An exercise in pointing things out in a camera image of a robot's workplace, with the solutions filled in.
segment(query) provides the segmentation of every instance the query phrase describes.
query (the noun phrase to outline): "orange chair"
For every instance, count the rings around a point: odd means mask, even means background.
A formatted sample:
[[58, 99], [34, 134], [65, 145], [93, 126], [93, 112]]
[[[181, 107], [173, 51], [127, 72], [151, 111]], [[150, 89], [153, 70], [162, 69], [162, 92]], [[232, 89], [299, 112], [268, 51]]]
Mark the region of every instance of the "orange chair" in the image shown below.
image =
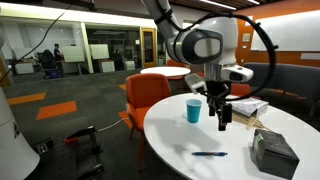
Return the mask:
[[[176, 62], [172, 59], [168, 59], [166, 62], [166, 65], [167, 66], [174, 66], [174, 67], [186, 67], [185, 64]], [[184, 88], [183, 77], [184, 76], [171, 76], [171, 77], [167, 77], [167, 78], [169, 81], [180, 81], [180, 83], [182, 83], [182, 86]]]
[[147, 111], [158, 101], [171, 95], [167, 77], [162, 74], [136, 74], [126, 79], [127, 113], [132, 123], [130, 139], [134, 130], [140, 132], [138, 171], [142, 170], [144, 159], [145, 135], [143, 130], [144, 117]]
[[251, 93], [251, 87], [248, 84], [231, 84], [230, 95], [243, 96]]

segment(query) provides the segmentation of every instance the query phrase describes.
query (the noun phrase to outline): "ceiling light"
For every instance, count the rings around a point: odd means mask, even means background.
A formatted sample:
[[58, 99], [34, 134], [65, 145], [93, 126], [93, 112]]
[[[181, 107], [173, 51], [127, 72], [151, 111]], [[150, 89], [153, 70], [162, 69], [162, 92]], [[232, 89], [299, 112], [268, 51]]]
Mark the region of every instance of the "ceiling light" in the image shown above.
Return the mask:
[[236, 10], [237, 9], [235, 7], [231, 7], [231, 6], [228, 6], [228, 5], [212, 2], [212, 1], [209, 1], [209, 0], [199, 0], [199, 1], [202, 1], [202, 2], [205, 2], [205, 3], [208, 3], [208, 4], [213, 4], [213, 5], [220, 6], [220, 7], [224, 7], [224, 8], [228, 8], [228, 9], [232, 9], [232, 10]]
[[247, 0], [247, 1], [252, 2], [254, 4], [260, 4], [259, 2], [255, 1], [255, 0]]

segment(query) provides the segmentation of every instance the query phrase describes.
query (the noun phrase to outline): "black cable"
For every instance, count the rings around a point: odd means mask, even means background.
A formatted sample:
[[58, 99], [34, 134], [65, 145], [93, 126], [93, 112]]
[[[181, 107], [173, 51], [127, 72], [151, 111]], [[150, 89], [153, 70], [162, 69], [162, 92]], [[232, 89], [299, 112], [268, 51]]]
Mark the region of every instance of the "black cable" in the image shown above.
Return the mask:
[[24, 57], [26, 57], [27, 55], [29, 55], [30, 53], [32, 53], [35, 49], [37, 49], [45, 40], [45, 38], [47, 37], [47, 34], [49, 33], [49, 30], [52, 28], [52, 26], [61, 18], [61, 16], [64, 15], [65, 12], [67, 12], [67, 10], [69, 10], [71, 8], [72, 4], [69, 5], [69, 7], [62, 13], [60, 14], [60, 16], [58, 16], [58, 18], [56, 18], [51, 25], [49, 26], [49, 28], [47, 29], [46, 33], [44, 34], [44, 37], [42, 38], [42, 40], [40, 41], [40, 43], [38, 45], [36, 45], [36, 47], [34, 47], [30, 52], [28, 52], [27, 54], [23, 55], [19, 60], [15, 61], [15, 63], [12, 65], [12, 67], [6, 72], [6, 74], [1, 78], [0, 83], [2, 83], [2, 81], [8, 76], [9, 72], [12, 70], [12, 68], [14, 68], [16, 66], [16, 64], [18, 64], [18, 62], [20, 62]]
[[247, 95], [243, 95], [241, 97], [238, 98], [233, 98], [233, 99], [227, 99], [227, 98], [220, 98], [217, 96], [212, 96], [210, 94], [207, 93], [201, 93], [202, 95], [205, 95], [209, 98], [212, 98], [214, 101], [238, 101], [238, 100], [242, 100], [242, 99], [246, 99], [249, 98], [251, 96], [253, 96], [254, 94], [256, 94], [257, 92], [261, 91], [264, 87], [266, 87], [268, 85], [268, 83], [270, 82], [270, 80], [272, 79], [273, 75], [274, 75], [274, 70], [276, 68], [276, 53], [275, 53], [275, 49], [278, 48], [278, 46], [274, 46], [271, 39], [269, 38], [268, 34], [260, 27], [260, 23], [255, 23], [253, 22], [251, 19], [249, 19], [247, 16], [243, 16], [243, 15], [234, 15], [232, 13], [228, 13], [228, 14], [222, 14], [222, 13], [217, 13], [217, 12], [211, 12], [207, 15], [205, 15], [204, 17], [200, 18], [199, 20], [197, 20], [196, 22], [194, 22], [192, 25], [188, 26], [187, 28], [180, 28], [179, 26], [177, 26], [175, 24], [175, 22], [172, 21], [171, 17], [168, 17], [168, 15], [166, 14], [166, 10], [162, 8], [159, 0], [156, 1], [157, 7], [159, 8], [161, 14], [165, 17], [165, 19], [169, 22], [170, 25], [172, 25], [176, 30], [179, 31], [178, 36], [176, 36], [175, 40], [174, 40], [174, 52], [175, 51], [175, 44], [177, 43], [178, 38], [180, 37], [180, 34], [182, 32], [186, 32], [189, 31], [192, 27], [194, 27], [196, 24], [200, 24], [203, 21], [210, 19], [210, 18], [217, 18], [217, 17], [227, 17], [227, 18], [237, 18], [237, 19], [241, 19], [244, 20], [246, 22], [248, 22], [253, 29], [257, 32], [257, 34], [259, 35], [260, 39], [262, 40], [263, 44], [265, 45], [267, 52], [268, 52], [268, 56], [269, 56], [269, 69], [268, 69], [268, 74], [265, 77], [262, 85], [260, 87], [258, 87], [256, 90], [254, 90], [253, 92], [247, 94]]

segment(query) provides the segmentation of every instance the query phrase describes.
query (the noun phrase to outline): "floor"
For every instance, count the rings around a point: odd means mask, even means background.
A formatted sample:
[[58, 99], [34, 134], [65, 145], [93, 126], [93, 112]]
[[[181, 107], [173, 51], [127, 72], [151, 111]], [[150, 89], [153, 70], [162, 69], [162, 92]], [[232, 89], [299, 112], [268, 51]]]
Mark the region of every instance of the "floor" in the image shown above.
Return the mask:
[[[34, 143], [50, 137], [58, 139], [60, 142], [63, 137], [81, 129], [86, 129], [89, 126], [101, 129], [117, 122], [120, 119], [117, 113], [124, 111], [126, 104], [126, 93], [119, 85], [125, 83], [126, 77], [137, 73], [139, 73], [139, 70], [69, 76], [50, 80], [37, 79], [39, 77], [33, 74], [31, 75], [33, 78], [28, 78], [27, 76], [14, 77], [16, 84], [11, 87], [4, 87], [3, 90], [8, 99], [46, 93], [43, 100], [11, 105], [11, 109], [20, 130], [28, 141]], [[180, 85], [178, 82], [170, 82], [172, 95], [190, 92], [189, 90], [182, 90]], [[263, 90], [257, 96], [268, 101], [270, 105], [297, 116], [320, 130], [319, 105], [315, 117], [309, 117], [311, 105], [309, 100], [294, 95], [283, 95], [281, 92], [270, 90]], [[76, 111], [36, 120], [41, 107], [69, 101], [75, 101]], [[132, 140], [129, 140], [129, 134], [130, 129], [123, 122], [106, 131], [96, 133], [97, 141], [101, 144], [103, 150], [101, 157], [105, 169], [105, 173], [99, 177], [100, 179], [184, 179], [162, 162], [148, 145], [145, 159], [146, 168], [138, 173], [135, 165], [139, 134], [134, 134]], [[87, 140], [84, 138], [79, 139], [79, 141], [76, 154], [81, 154], [81, 157], [85, 156], [87, 160], [77, 159], [77, 170], [69, 179], [79, 177], [81, 173], [90, 169], [90, 165], [93, 164], [90, 151], [89, 154], [84, 153], [86, 151], [82, 151], [83, 147], [88, 146], [86, 144]], [[65, 166], [65, 164], [62, 162], [57, 166]], [[61, 167], [60, 170], [59, 167], [51, 167], [50, 172], [52, 179], [59, 178], [58, 176], [54, 177], [58, 173], [63, 174]], [[28, 179], [43, 179], [41, 175], [32, 175]]]

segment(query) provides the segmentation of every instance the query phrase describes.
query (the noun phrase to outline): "ceiling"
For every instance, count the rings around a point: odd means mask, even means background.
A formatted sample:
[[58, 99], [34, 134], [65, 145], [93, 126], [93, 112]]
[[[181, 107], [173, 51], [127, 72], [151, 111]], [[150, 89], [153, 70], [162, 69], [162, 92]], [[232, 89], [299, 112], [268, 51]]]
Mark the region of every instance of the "ceiling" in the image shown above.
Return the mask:
[[[278, 2], [282, 0], [255, 0], [256, 2], [260, 3], [259, 5], [250, 2], [249, 0], [207, 0], [227, 6], [231, 6], [236, 8], [236, 10], [241, 10], [241, 9], [246, 9], [246, 8], [251, 8], [251, 7], [256, 7], [256, 6], [261, 6], [273, 2]], [[201, 0], [169, 0], [170, 4], [173, 5], [178, 5], [178, 6], [183, 6], [183, 7], [188, 7], [192, 9], [198, 9], [202, 11], [208, 11], [208, 12], [230, 12], [233, 11], [232, 9], [220, 7], [217, 5], [212, 5], [208, 4], [205, 2], [202, 2]]]

